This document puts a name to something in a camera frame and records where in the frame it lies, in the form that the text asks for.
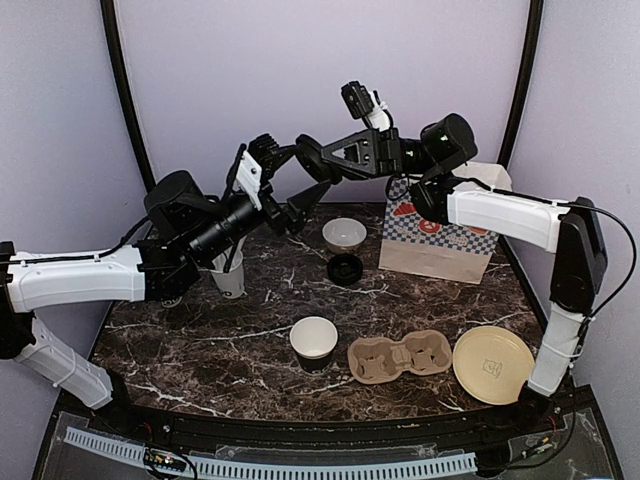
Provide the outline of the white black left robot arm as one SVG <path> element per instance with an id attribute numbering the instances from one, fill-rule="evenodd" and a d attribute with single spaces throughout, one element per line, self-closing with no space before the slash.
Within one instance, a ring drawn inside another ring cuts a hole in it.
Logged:
<path id="1" fill-rule="evenodd" d="M 263 223 L 297 233 L 342 174 L 319 145 L 269 138 L 241 145 L 222 196 L 202 192 L 193 176 L 165 176 L 144 199 L 146 214 L 109 250 L 66 254 L 18 252 L 1 245 L 1 357 L 21 363 L 101 415 L 120 436 L 141 427 L 122 377 L 56 337 L 41 307 L 96 301 L 166 301 L 182 296 L 216 258 L 237 250 Z"/>

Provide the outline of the black coffee cup lid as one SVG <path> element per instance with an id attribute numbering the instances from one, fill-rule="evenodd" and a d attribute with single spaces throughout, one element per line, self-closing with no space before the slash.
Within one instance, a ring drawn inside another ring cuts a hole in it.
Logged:
<path id="1" fill-rule="evenodd" d="M 341 173 L 323 160 L 320 143 L 309 135 L 301 134 L 296 138 L 295 145 L 295 157 L 312 179 L 317 183 L 329 182 L 331 185 L 341 182 Z"/>

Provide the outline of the black and white paper cup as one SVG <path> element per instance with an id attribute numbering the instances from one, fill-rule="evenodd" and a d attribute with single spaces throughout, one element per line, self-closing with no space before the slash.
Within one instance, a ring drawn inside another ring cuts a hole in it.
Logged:
<path id="1" fill-rule="evenodd" d="M 302 370 L 311 375 L 318 375 L 324 372 L 332 361 L 338 343 L 338 331 L 328 319 L 309 316 L 293 325 L 289 341 Z"/>

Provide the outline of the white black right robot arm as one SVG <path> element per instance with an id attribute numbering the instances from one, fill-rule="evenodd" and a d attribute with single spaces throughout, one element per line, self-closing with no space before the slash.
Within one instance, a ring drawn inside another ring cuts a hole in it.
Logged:
<path id="1" fill-rule="evenodd" d="M 321 147 L 320 159 L 352 180 L 408 177 L 411 202 L 427 221 L 488 230 L 554 254 L 550 317 L 526 383 L 540 396 L 528 396 L 510 413 L 511 426 L 530 434 L 549 416 L 541 396 L 556 393 L 579 355 L 607 268 L 606 248 L 587 198 L 538 200 L 456 175 L 477 153 L 471 126 L 451 113 L 417 139 L 401 137 L 397 128 L 362 130 Z"/>

